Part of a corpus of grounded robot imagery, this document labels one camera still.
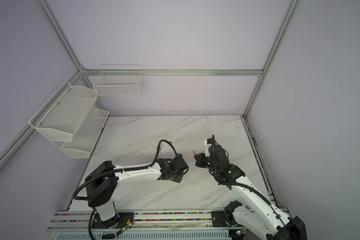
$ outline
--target mesh shelf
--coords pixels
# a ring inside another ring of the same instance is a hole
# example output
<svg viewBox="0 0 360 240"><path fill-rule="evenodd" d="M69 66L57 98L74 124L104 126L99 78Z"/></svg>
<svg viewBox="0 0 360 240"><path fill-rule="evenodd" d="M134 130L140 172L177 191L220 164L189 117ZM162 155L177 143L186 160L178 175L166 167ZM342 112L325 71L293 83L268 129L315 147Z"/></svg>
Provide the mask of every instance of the mesh shelf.
<svg viewBox="0 0 360 240"><path fill-rule="evenodd" d="M98 92L83 86L71 86L53 107L33 126L49 141L72 141L96 102Z"/></svg>
<svg viewBox="0 0 360 240"><path fill-rule="evenodd" d="M70 158L89 158L109 112L92 108L72 141L63 142L60 149Z"/></svg>
<svg viewBox="0 0 360 240"><path fill-rule="evenodd" d="M144 87L141 65L99 65L101 73L93 89L101 97L140 96Z"/></svg>

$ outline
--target white marble surface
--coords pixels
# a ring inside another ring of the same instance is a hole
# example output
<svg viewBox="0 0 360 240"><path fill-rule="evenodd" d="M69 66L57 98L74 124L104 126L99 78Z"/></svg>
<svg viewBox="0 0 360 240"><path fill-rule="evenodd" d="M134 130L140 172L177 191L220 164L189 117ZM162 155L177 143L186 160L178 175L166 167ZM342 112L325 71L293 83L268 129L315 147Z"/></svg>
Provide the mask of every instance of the white marble surface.
<svg viewBox="0 0 360 240"><path fill-rule="evenodd" d="M229 153L230 163L239 166L259 191L268 198L256 159L239 115L229 116L146 116L110 117L104 127L85 179L104 161L128 166L151 162L157 143L166 139L190 167L181 183L143 181L115 189L112 200L116 209L200 209L221 208L239 200L226 186L219 186L207 169L195 166L193 151L204 151L204 140L215 135ZM162 144L159 158L173 158L170 146ZM86 196L83 189L79 196ZM70 211L91 210L86 201L73 200Z"/></svg>

